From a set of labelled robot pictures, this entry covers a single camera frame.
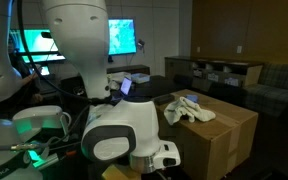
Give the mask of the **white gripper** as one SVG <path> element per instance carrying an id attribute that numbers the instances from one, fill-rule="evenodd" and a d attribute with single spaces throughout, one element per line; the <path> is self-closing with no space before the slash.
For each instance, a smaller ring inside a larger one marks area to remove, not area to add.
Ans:
<path id="1" fill-rule="evenodd" d="M 102 173 L 102 178 L 103 180 L 141 180 L 141 174 L 129 166 L 112 164 Z"/>

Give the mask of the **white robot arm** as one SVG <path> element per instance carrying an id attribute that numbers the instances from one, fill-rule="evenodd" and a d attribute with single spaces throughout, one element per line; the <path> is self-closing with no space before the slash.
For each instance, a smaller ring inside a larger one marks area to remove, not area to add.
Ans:
<path id="1" fill-rule="evenodd" d="M 174 143 L 158 137 L 155 105 L 151 100 L 122 100 L 109 104 L 111 94 L 105 61 L 109 51 L 108 15 L 105 0 L 43 0 L 49 30 L 59 52 L 72 62 L 82 77 L 92 111 L 81 148 L 92 161 L 109 162 L 124 155 L 151 157 L 152 166 L 162 169 L 181 163 Z M 0 102 L 23 86 L 20 73 L 8 56 L 12 0 L 0 0 Z M 0 120 L 0 180 L 42 180 L 28 154 L 21 148 L 20 135 L 9 120 Z"/>

